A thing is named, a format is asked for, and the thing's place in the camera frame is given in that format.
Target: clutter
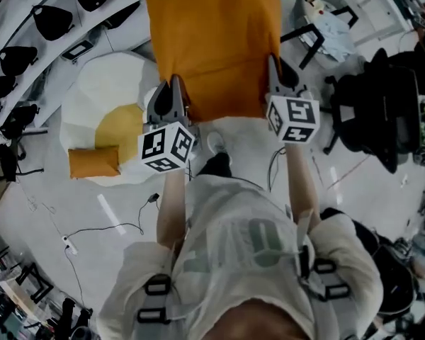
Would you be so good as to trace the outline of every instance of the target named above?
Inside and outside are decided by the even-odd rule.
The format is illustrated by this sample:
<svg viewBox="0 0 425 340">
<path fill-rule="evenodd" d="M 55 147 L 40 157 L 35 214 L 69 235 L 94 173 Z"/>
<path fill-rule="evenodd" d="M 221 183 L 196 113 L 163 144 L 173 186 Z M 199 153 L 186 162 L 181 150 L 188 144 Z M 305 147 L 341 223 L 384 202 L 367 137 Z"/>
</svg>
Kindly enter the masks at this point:
<svg viewBox="0 0 425 340">
<path fill-rule="evenodd" d="M 316 17 L 314 24 L 324 37 L 319 52 L 330 55 L 339 63 L 345 62 L 348 56 L 357 53 L 356 46 L 351 39 L 349 25 L 333 13 L 323 11 Z M 312 47 L 317 40 L 317 36 L 313 32 L 306 33 L 301 38 L 309 47 Z"/>
</svg>

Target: wall outlet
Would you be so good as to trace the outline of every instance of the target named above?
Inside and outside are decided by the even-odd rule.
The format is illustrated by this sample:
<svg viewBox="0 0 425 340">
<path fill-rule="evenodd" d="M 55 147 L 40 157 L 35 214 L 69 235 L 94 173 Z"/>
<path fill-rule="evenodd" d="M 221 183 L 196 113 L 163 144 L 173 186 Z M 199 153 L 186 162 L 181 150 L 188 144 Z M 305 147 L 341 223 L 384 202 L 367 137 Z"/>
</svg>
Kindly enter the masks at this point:
<svg viewBox="0 0 425 340">
<path fill-rule="evenodd" d="M 73 255 L 76 256 L 79 253 L 79 251 L 77 251 L 77 248 L 72 244 L 72 242 L 69 240 L 67 236 L 64 235 L 62 237 L 62 241 L 64 245 L 68 247 L 68 251 L 70 251 Z"/>
</svg>

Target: orange cushion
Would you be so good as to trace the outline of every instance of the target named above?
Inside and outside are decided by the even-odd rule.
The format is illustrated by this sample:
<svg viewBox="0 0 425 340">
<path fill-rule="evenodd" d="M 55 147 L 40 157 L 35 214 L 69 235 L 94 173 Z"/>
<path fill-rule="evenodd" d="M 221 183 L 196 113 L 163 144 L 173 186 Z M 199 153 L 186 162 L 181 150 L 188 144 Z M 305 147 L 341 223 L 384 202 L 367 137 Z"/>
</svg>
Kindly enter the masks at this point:
<svg viewBox="0 0 425 340">
<path fill-rule="evenodd" d="M 72 178 L 117 176 L 118 147 L 105 149 L 69 149 L 69 170 Z"/>
<path fill-rule="evenodd" d="M 268 57 L 279 57 L 281 0 L 147 0 L 161 79 L 178 74 L 189 118 L 264 117 Z"/>
</svg>

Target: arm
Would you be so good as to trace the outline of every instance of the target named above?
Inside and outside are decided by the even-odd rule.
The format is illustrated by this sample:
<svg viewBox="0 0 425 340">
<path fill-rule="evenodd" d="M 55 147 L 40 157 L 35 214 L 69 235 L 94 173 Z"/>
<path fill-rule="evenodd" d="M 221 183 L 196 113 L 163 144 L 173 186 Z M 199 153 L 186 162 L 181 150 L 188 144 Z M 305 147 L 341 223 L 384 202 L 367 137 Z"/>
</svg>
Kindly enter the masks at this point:
<svg viewBox="0 0 425 340">
<path fill-rule="evenodd" d="M 300 145 L 287 144 L 286 158 L 288 163 L 288 187 L 290 193 L 293 219 L 298 223 L 300 215 L 306 210 L 313 209 L 314 215 L 310 220 L 312 230 L 321 220 L 319 218 L 319 202 L 310 170 L 305 161 Z"/>
<path fill-rule="evenodd" d="M 178 253 L 186 235 L 186 183 L 184 170 L 168 173 L 165 177 L 161 209 L 157 217 L 157 243 Z"/>
</svg>

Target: power cable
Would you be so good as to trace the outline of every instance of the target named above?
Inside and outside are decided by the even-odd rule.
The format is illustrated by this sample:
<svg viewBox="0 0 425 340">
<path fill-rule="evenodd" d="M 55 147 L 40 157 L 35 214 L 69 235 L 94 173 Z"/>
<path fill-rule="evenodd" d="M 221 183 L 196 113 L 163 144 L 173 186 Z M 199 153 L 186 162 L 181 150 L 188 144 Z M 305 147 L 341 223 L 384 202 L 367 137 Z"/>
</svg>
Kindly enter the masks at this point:
<svg viewBox="0 0 425 340">
<path fill-rule="evenodd" d="M 139 209 L 139 215 L 138 215 L 138 219 L 137 219 L 138 225 L 135 225 L 134 223 L 126 222 L 126 223 L 121 223 L 121 224 L 118 224 L 118 225 L 111 225 L 109 227 L 104 227 L 104 228 L 85 228 L 85 229 L 79 229 L 79 230 L 75 231 L 74 233 L 71 233 L 71 234 L 67 235 L 66 236 L 66 239 L 68 239 L 68 238 L 70 238 L 73 235 L 76 235 L 78 233 L 82 233 L 82 232 L 102 231 L 102 230 L 109 230 L 109 229 L 111 230 L 113 228 L 122 227 L 124 225 L 130 225 L 131 227 L 137 228 L 140 231 L 140 234 L 143 235 L 144 232 L 143 232 L 143 229 L 142 229 L 142 227 L 140 225 L 140 215 L 142 214 L 142 209 L 145 206 L 147 206 L 148 203 L 153 203 L 154 201 L 151 201 L 151 197 L 150 197 L 150 199 L 148 199 L 146 201 L 146 203 L 142 207 L 140 207 L 140 209 Z"/>
<path fill-rule="evenodd" d="M 276 170 L 276 175 L 274 176 L 274 178 L 272 178 L 271 180 L 271 176 L 272 176 L 272 167 L 274 165 L 274 161 L 278 159 L 279 155 L 285 155 L 286 152 L 283 152 L 285 150 L 285 147 L 281 147 L 280 149 L 276 150 L 272 156 L 271 156 L 271 160 L 269 162 L 269 169 L 268 169 L 268 176 L 267 176 L 267 184 L 268 184 L 268 191 L 269 193 L 272 191 L 274 182 L 276 181 L 276 177 L 278 174 L 278 161 L 277 161 L 277 170 Z"/>
<path fill-rule="evenodd" d="M 74 275 L 76 276 L 76 280 L 77 283 L 79 284 L 79 290 L 80 290 L 80 298 L 82 300 L 82 305 L 85 307 L 85 302 L 84 302 L 84 294 L 82 292 L 82 286 L 80 286 L 80 281 L 79 281 L 79 277 L 77 275 L 76 269 L 74 267 L 74 264 L 72 263 L 71 259 L 68 257 L 68 253 L 66 252 L 66 250 L 69 248 L 69 246 L 66 246 L 66 248 L 64 249 L 64 255 L 66 256 L 66 258 L 68 259 L 68 261 L 71 264 L 72 270 L 74 271 Z"/>
<path fill-rule="evenodd" d="M 158 203 L 157 203 L 157 199 L 158 199 L 158 198 L 159 198 L 159 194 L 153 194 L 153 195 L 151 195 L 151 196 L 149 197 L 149 199 L 146 201 L 146 203 L 145 203 L 145 204 L 144 204 L 144 205 L 140 208 L 140 210 L 139 210 L 139 216 L 138 216 L 138 223 L 139 223 L 138 225 L 135 225 L 135 224 L 133 224 L 133 223 L 121 223 L 121 224 L 119 224 L 119 225 L 113 225 L 113 226 L 110 226 L 110 227 L 104 227 L 104 228 L 86 228 L 86 229 L 79 229 L 79 230 L 75 231 L 74 233 L 71 233 L 70 235 L 67 235 L 67 236 L 66 236 L 66 239 L 68 239 L 68 238 L 72 237 L 73 235 L 76 235 L 76 234 L 78 234 L 78 233 L 81 233 L 81 232 L 90 232 L 90 231 L 102 231 L 102 230 L 109 230 L 109 229 L 112 229 L 112 228 L 121 227 L 121 226 L 123 226 L 123 225 L 130 225 L 130 226 L 132 226 L 132 227 L 138 228 L 138 230 L 140 231 L 140 234 L 141 234 L 141 235 L 143 235 L 143 234 L 144 234 L 144 232 L 143 232 L 142 228 L 140 227 L 140 215 L 141 215 L 141 213 L 142 213 L 142 209 L 143 209 L 145 206 L 147 206 L 147 204 L 148 204 L 148 203 L 156 203 L 157 210 L 159 210 L 159 205 L 158 205 Z M 66 256 L 66 258 L 68 259 L 69 263 L 71 264 L 72 270 L 74 271 L 74 275 L 76 276 L 77 283 L 79 284 L 79 291 L 80 291 L 80 298 L 81 298 L 81 301 L 82 301 L 82 305 L 85 307 L 85 303 L 84 303 L 84 294 L 83 294 L 83 291 L 82 291 L 82 286 L 80 285 L 79 277 L 78 277 L 78 275 L 77 275 L 77 272 L 76 272 L 76 269 L 75 269 L 75 267 L 74 267 L 74 264 L 72 263 L 71 259 L 68 257 L 68 254 L 67 254 L 67 252 L 66 252 L 66 250 L 68 250 L 68 248 L 69 248 L 69 246 L 66 246 L 66 248 L 64 249 L 64 255 L 65 255 L 65 256 Z"/>
</svg>

